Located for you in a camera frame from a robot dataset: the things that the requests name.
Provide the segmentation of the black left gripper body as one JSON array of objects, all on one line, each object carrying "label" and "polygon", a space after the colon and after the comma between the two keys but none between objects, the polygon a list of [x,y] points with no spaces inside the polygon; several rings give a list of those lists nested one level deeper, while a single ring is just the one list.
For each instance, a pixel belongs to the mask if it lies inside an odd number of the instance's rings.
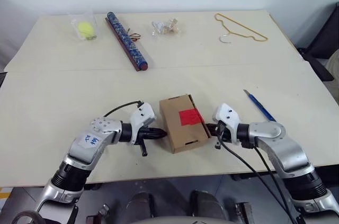
[{"label": "black left gripper body", "polygon": [[148,155],[145,140],[153,140],[153,129],[142,127],[137,134],[137,140],[135,145],[140,147],[141,155],[146,157]]}]

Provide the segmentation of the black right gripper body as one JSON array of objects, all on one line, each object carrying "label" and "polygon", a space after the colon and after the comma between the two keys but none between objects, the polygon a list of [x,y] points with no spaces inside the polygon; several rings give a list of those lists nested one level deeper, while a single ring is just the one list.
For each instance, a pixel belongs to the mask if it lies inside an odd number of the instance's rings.
[{"label": "black right gripper body", "polygon": [[230,130],[222,121],[219,121],[216,123],[215,131],[217,133],[215,148],[220,150],[223,147],[226,150],[230,150],[230,148],[225,145],[225,143],[232,143]]}]

